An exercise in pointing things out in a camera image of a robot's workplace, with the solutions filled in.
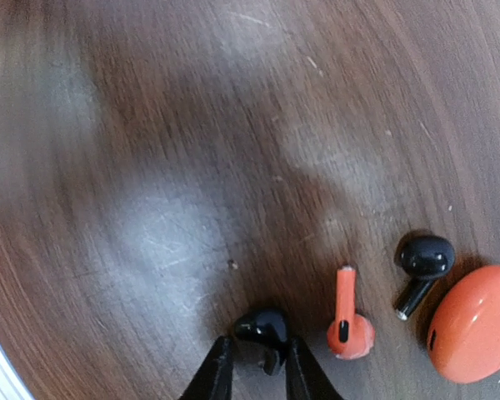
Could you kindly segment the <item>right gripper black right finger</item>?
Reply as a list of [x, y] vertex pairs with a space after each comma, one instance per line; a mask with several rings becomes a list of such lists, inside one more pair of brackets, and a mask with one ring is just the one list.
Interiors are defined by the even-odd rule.
[[287, 399], [343, 400], [299, 336], [291, 339], [285, 367]]

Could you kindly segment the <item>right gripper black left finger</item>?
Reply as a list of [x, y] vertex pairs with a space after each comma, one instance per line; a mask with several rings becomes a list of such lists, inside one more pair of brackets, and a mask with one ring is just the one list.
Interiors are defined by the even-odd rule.
[[180, 400], [230, 400], [233, 387], [233, 339], [219, 336]]

